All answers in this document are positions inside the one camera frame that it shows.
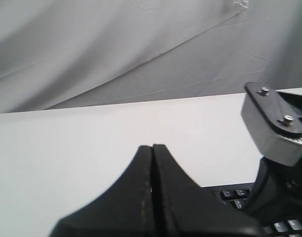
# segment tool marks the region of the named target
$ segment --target white table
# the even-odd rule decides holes
[[[240,116],[243,99],[0,114],[0,237],[47,236],[104,192],[142,144],[167,145],[201,186],[254,182],[261,155]]]

